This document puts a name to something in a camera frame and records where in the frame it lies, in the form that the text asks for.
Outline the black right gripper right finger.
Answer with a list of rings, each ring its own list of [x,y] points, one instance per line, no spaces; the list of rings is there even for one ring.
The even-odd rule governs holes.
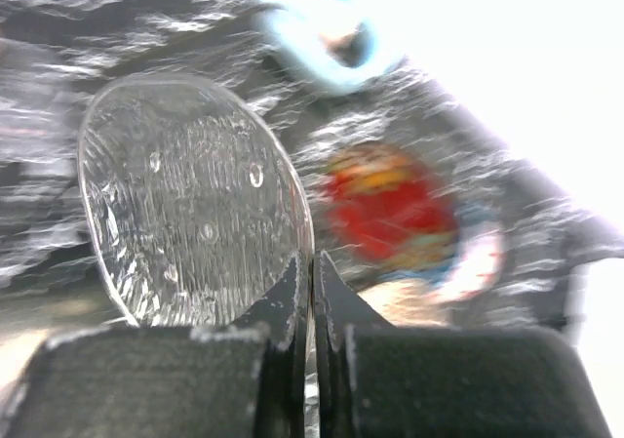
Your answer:
[[[314,261],[324,437],[606,437],[574,349],[557,332],[400,328]]]

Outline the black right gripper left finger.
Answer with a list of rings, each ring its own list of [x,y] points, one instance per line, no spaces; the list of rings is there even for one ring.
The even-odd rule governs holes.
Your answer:
[[[22,437],[300,437],[307,274],[224,327],[102,326],[46,340],[19,380]]]

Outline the clear glass plate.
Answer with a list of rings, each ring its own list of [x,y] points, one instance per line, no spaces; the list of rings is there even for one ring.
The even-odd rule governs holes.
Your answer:
[[[133,326],[226,324],[314,253],[298,174],[264,121],[191,74],[115,80],[90,101],[79,184],[106,291]]]

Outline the red floral plate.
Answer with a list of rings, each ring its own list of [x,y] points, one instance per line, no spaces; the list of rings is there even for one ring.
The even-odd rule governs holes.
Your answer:
[[[380,141],[338,150],[324,169],[327,218],[338,238],[386,270],[435,268],[454,257],[459,223],[437,175]]]

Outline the blue and red patterned bowl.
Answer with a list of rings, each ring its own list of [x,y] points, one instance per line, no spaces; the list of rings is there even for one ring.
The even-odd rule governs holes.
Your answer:
[[[456,216],[460,229],[456,255],[428,296],[436,304],[464,301],[486,291],[497,281],[505,258],[503,225],[492,208],[463,204]]]

